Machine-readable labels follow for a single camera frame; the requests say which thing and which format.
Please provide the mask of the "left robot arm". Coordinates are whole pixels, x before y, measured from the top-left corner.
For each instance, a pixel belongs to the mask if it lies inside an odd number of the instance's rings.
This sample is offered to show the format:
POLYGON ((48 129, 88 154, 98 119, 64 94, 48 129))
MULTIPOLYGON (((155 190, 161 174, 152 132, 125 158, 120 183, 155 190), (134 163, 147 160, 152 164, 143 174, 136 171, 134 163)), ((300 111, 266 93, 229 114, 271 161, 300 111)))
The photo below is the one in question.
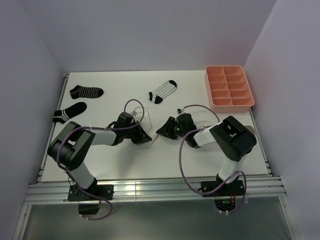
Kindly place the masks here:
POLYGON ((117 146, 125 139, 131 140, 135 145, 152 141, 134 116, 127 112, 122 112, 117 120, 106 128, 84 127, 71 121, 50 143, 47 154, 80 187, 79 194, 86 200, 91 200, 96 197, 98 188, 97 179, 85 164, 90 147, 117 146))

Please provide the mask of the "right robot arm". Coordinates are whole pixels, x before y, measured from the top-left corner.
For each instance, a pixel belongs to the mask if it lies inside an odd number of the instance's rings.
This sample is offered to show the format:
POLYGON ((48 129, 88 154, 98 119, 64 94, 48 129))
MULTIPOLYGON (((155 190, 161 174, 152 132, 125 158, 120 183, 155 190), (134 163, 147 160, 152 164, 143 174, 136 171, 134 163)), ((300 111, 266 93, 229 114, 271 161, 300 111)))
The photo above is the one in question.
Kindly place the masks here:
POLYGON ((246 156, 257 144, 254 130, 245 126, 233 116, 207 127, 201 131, 197 129, 191 114, 182 113, 176 118, 169 117, 166 123, 156 131, 160 136, 176 140, 185 138, 187 144, 195 149, 216 143, 224 154, 223 165, 217 174, 217 191, 222 195, 229 194, 234 188, 234 181, 238 179, 241 165, 246 156))

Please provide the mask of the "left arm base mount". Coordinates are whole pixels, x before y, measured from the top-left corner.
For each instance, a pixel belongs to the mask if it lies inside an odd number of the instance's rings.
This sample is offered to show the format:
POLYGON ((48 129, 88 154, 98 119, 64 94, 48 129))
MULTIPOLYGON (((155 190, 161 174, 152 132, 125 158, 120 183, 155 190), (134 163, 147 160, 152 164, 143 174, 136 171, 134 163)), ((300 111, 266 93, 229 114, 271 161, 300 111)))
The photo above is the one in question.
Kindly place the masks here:
POLYGON ((112 184, 98 184, 93 192, 88 189, 80 189, 76 185, 69 187, 67 200, 69 202, 84 202, 84 201, 104 201, 112 200, 114 186, 112 184))

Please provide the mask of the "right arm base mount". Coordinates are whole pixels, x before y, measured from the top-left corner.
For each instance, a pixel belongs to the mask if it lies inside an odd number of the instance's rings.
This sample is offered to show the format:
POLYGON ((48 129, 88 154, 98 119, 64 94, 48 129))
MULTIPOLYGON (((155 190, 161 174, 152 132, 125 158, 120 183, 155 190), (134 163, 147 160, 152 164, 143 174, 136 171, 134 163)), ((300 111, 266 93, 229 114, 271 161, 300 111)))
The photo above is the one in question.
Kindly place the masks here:
MULTIPOLYGON (((218 187, 218 181, 202 181, 200 188, 201 193, 208 193, 218 187)), ((245 193, 245 186, 242 180, 235 180, 232 183, 224 184, 218 190, 211 194, 205 194, 203 197, 236 197, 242 196, 245 193)))

